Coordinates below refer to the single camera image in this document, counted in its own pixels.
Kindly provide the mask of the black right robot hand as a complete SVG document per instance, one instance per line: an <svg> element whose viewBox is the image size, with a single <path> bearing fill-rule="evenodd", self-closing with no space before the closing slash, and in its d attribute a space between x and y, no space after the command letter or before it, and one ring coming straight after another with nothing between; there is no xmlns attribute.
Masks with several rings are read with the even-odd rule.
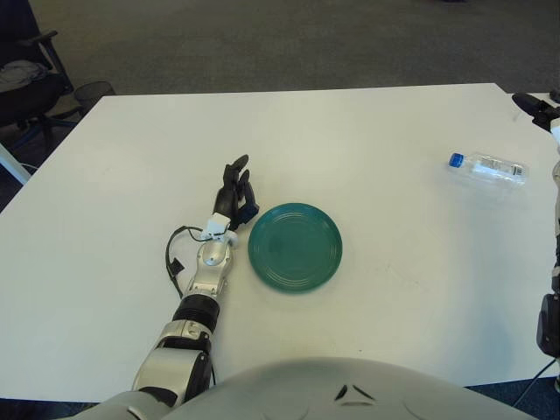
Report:
<svg viewBox="0 0 560 420"><path fill-rule="evenodd" d="M532 117L534 125L551 132L551 122L559 118L559 108L554 108L532 94L516 93L512 95L512 100L517 107Z"/></svg>

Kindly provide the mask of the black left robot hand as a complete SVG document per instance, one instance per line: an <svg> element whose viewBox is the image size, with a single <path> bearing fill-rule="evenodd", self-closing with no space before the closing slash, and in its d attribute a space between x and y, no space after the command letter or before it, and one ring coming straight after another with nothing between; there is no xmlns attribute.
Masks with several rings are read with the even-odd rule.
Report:
<svg viewBox="0 0 560 420"><path fill-rule="evenodd" d="M259 213L249 170L244 170L248 162L249 156L245 154L225 166L223 186L214 202L213 211L230 220L228 229L231 231L247 224Z"/></svg>

